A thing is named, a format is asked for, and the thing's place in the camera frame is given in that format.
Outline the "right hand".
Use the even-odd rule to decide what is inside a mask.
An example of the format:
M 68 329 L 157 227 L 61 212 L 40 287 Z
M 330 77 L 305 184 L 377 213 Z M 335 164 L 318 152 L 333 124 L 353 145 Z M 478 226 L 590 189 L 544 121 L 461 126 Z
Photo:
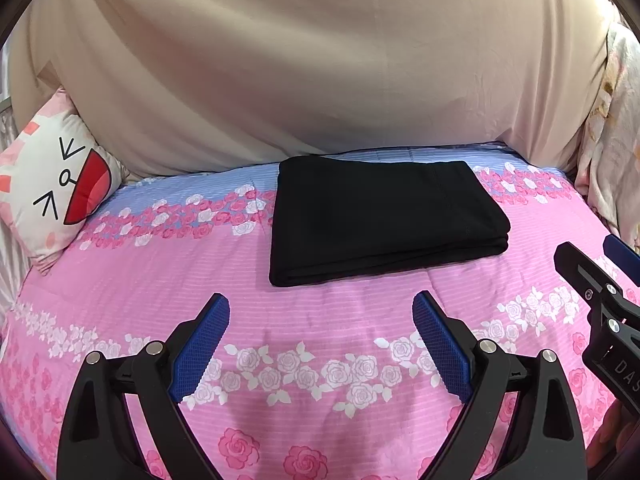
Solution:
M 597 466 L 615 448 L 617 452 L 626 444 L 638 419 L 626 411 L 620 400 L 615 400 L 606 411 L 602 424 L 586 449 L 587 467 Z

